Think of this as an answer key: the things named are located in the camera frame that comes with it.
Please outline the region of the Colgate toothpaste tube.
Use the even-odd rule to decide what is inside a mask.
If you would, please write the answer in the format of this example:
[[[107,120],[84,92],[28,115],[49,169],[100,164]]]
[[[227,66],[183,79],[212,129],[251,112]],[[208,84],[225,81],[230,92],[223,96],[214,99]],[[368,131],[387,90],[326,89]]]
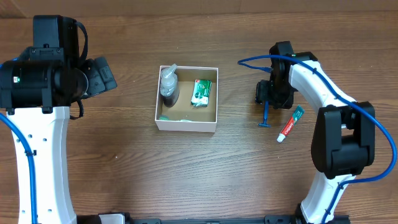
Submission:
[[[296,107],[296,109],[293,112],[293,114],[291,115],[290,119],[287,121],[284,128],[279,133],[279,135],[277,137],[277,142],[281,143],[289,135],[289,133],[295,126],[296,122],[302,117],[304,112],[305,112],[305,110],[300,105],[298,105]]]

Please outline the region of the blue disposable razor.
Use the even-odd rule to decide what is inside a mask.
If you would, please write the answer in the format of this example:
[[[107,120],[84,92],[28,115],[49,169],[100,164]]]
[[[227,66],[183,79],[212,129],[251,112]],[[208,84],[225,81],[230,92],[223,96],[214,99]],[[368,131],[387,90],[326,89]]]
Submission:
[[[263,120],[261,123],[258,124],[258,126],[263,128],[270,128],[271,125],[267,122],[269,114],[269,102],[265,101],[263,105],[264,105]]]

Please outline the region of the clear pump soap bottle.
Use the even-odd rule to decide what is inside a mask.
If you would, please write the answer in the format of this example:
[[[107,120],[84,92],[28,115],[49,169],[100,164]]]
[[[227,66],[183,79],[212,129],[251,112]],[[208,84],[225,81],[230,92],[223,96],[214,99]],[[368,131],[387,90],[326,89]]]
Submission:
[[[177,65],[173,64],[160,73],[160,94],[164,105],[168,108],[176,104],[179,97],[178,76],[175,73]]]

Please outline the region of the green white toothbrush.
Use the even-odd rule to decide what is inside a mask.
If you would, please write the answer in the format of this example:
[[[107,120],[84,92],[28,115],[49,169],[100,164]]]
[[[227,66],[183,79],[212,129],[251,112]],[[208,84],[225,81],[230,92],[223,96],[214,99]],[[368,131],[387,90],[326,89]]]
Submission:
[[[162,120],[162,121],[191,122],[191,120],[189,120],[189,119],[171,119],[169,116],[166,116],[166,115],[163,115],[163,114],[159,116],[159,120]]]

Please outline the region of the green soap bar packet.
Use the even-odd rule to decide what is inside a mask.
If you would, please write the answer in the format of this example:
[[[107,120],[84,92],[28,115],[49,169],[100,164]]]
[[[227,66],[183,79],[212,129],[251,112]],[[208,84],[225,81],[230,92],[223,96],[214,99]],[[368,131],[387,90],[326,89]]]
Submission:
[[[207,107],[210,100],[211,80],[195,80],[191,104],[194,107]]]

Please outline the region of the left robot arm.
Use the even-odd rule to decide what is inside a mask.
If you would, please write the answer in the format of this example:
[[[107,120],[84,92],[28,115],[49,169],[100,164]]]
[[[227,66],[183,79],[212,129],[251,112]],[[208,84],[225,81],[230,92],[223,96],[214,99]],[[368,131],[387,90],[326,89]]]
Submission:
[[[77,215],[68,184],[70,107],[115,89],[105,58],[89,59],[70,17],[35,16],[33,44],[1,65],[1,121],[17,159],[19,223],[128,223],[126,213]]]

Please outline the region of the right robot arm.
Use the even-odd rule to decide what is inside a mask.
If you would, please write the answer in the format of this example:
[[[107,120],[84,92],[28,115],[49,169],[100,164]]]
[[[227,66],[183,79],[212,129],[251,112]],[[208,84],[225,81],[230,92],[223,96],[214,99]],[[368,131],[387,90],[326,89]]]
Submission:
[[[282,223],[349,223],[347,216],[334,216],[345,190],[374,161],[375,125],[350,104],[374,115],[369,102],[358,103],[342,92],[323,72],[311,52],[295,53],[289,41],[269,50],[269,80],[257,83],[255,101],[265,109],[290,109],[294,93],[300,92],[317,114],[311,144],[316,173],[310,190],[298,204],[295,215],[281,215]]]

